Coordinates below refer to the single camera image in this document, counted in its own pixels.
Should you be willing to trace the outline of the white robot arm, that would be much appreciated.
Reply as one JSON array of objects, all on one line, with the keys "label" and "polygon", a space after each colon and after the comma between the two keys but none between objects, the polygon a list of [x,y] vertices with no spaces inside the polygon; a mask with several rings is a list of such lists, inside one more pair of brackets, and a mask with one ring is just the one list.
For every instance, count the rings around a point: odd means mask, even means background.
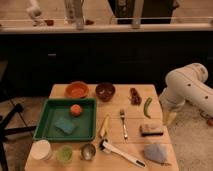
[{"label": "white robot arm", "polygon": [[186,101],[213,118],[213,88],[205,84],[207,78],[208,71],[200,63],[192,63],[167,73],[166,87],[159,96],[164,125],[172,123]]}]

